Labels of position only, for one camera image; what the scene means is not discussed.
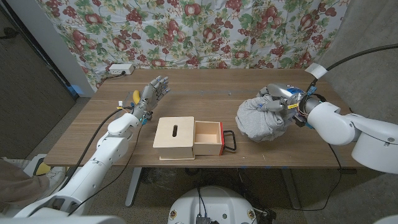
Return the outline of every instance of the floral curtain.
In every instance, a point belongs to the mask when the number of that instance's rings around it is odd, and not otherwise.
[[[94,90],[136,68],[305,68],[349,0],[37,0]]]

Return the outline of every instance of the wall outlet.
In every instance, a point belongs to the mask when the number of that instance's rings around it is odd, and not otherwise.
[[[113,64],[109,71],[112,75],[120,75],[123,71],[126,72],[126,75],[131,75],[132,71],[134,71],[134,66],[131,64]]]

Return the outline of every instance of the wooden table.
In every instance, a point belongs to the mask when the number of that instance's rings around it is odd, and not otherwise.
[[[50,166],[73,166],[78,161],[90,137],[102,120],[112,113],[119,100],[128,105],[132,92],[142,90],[153,78],[169,77],[172,91],[163,97],[154,110],[152,121],[143,126],[130,166],[134,169],[126,205],[134,198],[141,167],[218,167],[218,168],[282,168],[292,206],[300,208],[290,168],[338,168],[338,163],[328,144],[317,132],[307,127],[291,125],[286,133],[273,141],[256,143],[240,134],[235,122],[239,105],[270,83],[286,83],[306,89],[313,80],[311,74],[297,69],[227,69],[227,70],[135,70],[132,75],[112,79],[102,84],[94,97],[76,117],[44,162]],[[341,107],[341,114],[349,108],[329,84],[320,80],[317,93]],[[160,161],[152,147],[160,117],[194,116],[197,121],[221,121],[224,130],[236,135],[236,153],[224,152],[222,156],[196,156],[195,160]],[[95,144],[106,132],[110,119],[98,133],[82,164],[94,153]],[[115,165],[126,164],[136,139],[129,143],[127,154]],[[333,147],[344,168],[361,167],[352,157],[353,144]]]

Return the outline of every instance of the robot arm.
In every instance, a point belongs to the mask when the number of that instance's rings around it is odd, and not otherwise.
[[[167,77],[157,77],[145,86],[142,98],[132,114],[126,113],[109,124],[108,131],[99,139],[93,156],[62,190],[26,206],[15,218],[49,215],[65,217],[99,191],[108,169],[127,153],[128,140],[132,137],[130,127],[136,128],[142,119],[150,119],[148,116],[152,116],[152,110],[157,106],[157,102],[170,91],[167,88],[167,80]],[[92,202],[93,199],[88,200],[73,214],[85,214]]]
[[[293,113],[294,118],[313,127],[329,144],[342,146],[356,142],[352,157],[362,165],[398,174],[398,125],[364,118],[358,114],[340,115],[340,108],[285,84],[270,84],[257,96],[272,95],[273,112]]]

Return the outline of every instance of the black drawer handle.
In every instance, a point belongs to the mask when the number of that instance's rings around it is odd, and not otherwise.
[[[234,139],[234,148],[228,147],[227,145],[224,145],[224,148],[226,151],[229,152],[235,152],[236,151],[236,140],[235,140],[235,134],[233,131],[223,131],[224,132],[224,138],[225,138],[225,133],[232,133],[232,138]]]

